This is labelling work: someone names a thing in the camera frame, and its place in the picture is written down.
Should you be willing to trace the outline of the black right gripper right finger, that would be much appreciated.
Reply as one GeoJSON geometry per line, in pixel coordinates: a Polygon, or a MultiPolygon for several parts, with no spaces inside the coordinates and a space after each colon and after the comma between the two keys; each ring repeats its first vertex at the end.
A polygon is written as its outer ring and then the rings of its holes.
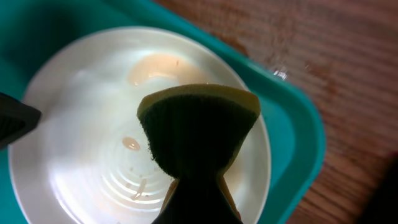
{"type": "Polygon", "coordinates": [[[242,224],[216,180],[212,180],[206,186],[201,220],[208,224],[242,224]]]}

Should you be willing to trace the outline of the white plate with ketchup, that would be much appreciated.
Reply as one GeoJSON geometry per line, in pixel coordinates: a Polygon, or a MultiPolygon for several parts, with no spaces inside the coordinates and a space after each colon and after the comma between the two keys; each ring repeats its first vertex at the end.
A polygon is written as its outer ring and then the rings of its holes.
{"type": "Polygon", "coordinates": [[[189,83],[246,88],[204,46],[155,28],[105,30],[51,58],[23,99],[42,119],[9,148],[27,222],[152,222],[172,179],[151,158],[137,107],[146,95],[189,83]]]}

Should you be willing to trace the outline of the yellow green sponge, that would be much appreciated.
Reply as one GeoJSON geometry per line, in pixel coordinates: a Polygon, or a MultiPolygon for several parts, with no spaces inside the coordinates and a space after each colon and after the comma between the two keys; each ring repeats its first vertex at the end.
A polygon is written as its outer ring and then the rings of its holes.
{"type": "Polygon", "coordinates": [[[192,84],[145,96],[137,118],[159,167],[205,186],[228,170],[260,113],[259,98],[249,91],[192,84]]]}

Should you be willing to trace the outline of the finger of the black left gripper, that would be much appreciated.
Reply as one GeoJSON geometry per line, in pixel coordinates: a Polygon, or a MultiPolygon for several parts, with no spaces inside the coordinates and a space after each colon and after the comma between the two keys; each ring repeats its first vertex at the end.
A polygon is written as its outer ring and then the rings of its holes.
{"type": "Polygon", "coordinates": [[[34,130],[42,113],[1,93],[1,149],[34,130]]]}

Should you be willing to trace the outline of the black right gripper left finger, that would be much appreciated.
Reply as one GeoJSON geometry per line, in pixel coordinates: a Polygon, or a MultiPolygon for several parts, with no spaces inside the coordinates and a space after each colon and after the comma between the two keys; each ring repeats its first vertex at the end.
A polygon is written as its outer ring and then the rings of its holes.
{"type": "Polygon", "coordinates": [[[187,179],[179,180],[167,203],[152,224],[189,224],[193,219],[192,183],[187,179]]]}

